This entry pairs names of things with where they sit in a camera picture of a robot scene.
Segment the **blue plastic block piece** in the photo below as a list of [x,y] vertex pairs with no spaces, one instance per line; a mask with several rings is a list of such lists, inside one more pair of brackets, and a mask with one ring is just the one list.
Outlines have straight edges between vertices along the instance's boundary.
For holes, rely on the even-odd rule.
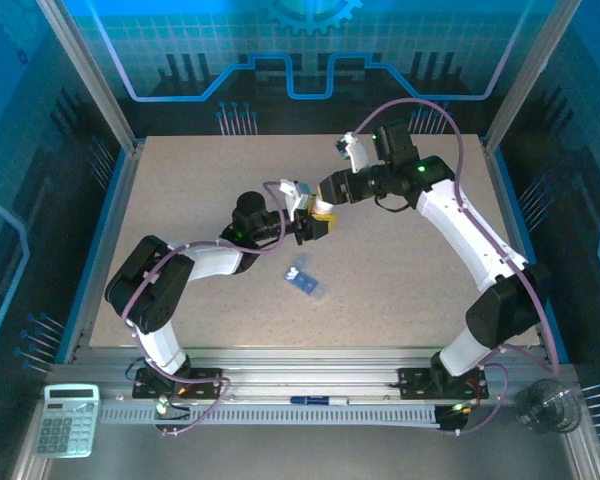
[[[326,286],[319,282],[314,276],[310,275],[306,271],[306,267],[308,265],[308,256],[306,254],[299,254],[295,257],[293,263],[289,266],[289,268],[284,273],[284,280],[293,286],[296,290],[302,292],[308,297],[314,298],[316,300],[321,300],[325,297],[328,292]],[[285,276],[286,272],[291,268],[295,267],[300,271],[297,277],[288,281]]]

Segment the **blue white marker pen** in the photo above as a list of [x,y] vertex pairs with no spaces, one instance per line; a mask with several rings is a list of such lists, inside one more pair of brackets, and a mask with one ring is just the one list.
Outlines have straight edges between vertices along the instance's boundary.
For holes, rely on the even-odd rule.
[[318,405],[318,406],[346,406],[349,399],[343,396],[292,396],[292,405]]

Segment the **white desk calculator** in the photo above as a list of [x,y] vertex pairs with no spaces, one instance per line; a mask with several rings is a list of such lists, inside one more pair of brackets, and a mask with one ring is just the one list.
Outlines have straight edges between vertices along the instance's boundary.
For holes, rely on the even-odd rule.
[[43,458],[86,458],[93,450],[100,406],[95,384],[47,385],[35,454]]

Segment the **clear plastic cup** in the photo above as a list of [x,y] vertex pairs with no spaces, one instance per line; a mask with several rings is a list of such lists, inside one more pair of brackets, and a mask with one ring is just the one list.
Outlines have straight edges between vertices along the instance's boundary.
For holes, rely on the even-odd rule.
[[541,379],[518,392],[514,400],[519,423],[536,434],[567,434],[581,423],[579,397],[551,378]]

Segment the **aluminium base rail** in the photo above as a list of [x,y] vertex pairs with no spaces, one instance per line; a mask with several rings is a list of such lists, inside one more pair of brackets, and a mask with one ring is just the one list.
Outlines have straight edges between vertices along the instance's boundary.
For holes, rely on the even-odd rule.
[[[219,368],[231,381],[231,403],[282,403],[291,396],[347,397],[353,403],[395,403],[397,370],[427,367],[435,348],[190,348],[191,364]],[[125,373],[135,350],[81,348],[71,363],[51,369],[46,382],[91,383],[101,396],[131,395]]]

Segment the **aluminium frame post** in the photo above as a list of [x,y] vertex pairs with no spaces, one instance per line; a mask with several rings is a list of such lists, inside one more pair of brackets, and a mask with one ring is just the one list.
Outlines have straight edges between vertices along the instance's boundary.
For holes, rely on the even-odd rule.
[[137,148],[124,113],[62,0],[36,0],[51,29],[126,154]]
[[553,9],[540,29],[487,131],[484,145],[487,156],[493,156],[500,146],[581,2],[582,0],[555,0]]

